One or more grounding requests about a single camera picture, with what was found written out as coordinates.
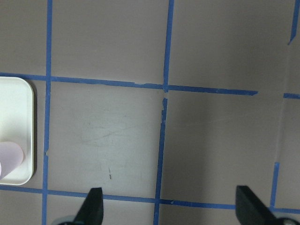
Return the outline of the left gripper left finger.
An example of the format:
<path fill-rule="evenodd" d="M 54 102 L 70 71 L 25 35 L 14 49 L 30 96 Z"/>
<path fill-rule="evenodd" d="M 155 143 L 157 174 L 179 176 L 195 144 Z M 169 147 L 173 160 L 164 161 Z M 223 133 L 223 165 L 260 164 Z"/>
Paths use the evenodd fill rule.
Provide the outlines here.
<path fill-rule="evenodd" d="M 75 216 L 74 224 L 101 225 L 103 219 L 104 203 L 102 188 L 92 188 Z"/>

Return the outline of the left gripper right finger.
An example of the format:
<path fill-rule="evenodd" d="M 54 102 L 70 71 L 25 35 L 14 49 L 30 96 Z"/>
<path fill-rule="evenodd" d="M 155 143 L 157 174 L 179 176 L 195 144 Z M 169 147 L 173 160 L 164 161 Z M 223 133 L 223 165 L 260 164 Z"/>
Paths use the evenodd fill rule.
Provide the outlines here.
<path fill-rule="evenodd" d="M 242 185 L 235 191 L 235 214 L 241 225 L 273 225 L 277 220 L 255 193 Z"/>

